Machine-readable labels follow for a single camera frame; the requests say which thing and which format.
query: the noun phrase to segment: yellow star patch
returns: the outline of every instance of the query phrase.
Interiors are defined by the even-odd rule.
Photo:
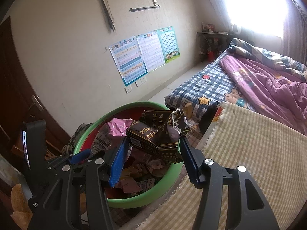
[[[199,100],[199,104],[206,104],[206,105],[209,105],[209,101],[210,101],[211,99],[208,99],[208,98],[206,98],[205,96],[202,96],[201,98],[198,98],[198,100]]]

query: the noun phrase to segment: stuffed toy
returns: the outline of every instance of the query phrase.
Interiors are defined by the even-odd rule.
[[[11,203],[14,210],[11,217],[21,230],[27,230],[33,214],[28,206],[28,202],[26,201],[20,184],[12,188]],[[86,212],[85,193],[80,195],[80,211],[81,214]]]

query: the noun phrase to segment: bright window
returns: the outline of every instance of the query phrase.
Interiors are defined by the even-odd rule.
[[[282,38],[286,0],[226,0],[232,24]]]

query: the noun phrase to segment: phone screen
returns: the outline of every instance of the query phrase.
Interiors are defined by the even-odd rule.
[[[27,133],[25,131],[22,131],[22,144],[23,144],[23,153],[25,155],[25,159],[27,161],[27,164],[30,168],[30,162],[29,162],[29,158],[28,158],[28,150],[27,150],[27,137],[26,137]]]

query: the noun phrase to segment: beige checkered blanket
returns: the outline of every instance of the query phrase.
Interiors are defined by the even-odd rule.
[[[286,229],[307,199],[307,137],[242,107],[224,103],[223,108],[212,133],[197,148],[221,166],[244,165],[266,196],[280,229]],[[191,229],[201,194],[186,176],[137,229]],[[225,228],[226,215],[227,193],[223,193],[219,229]]]

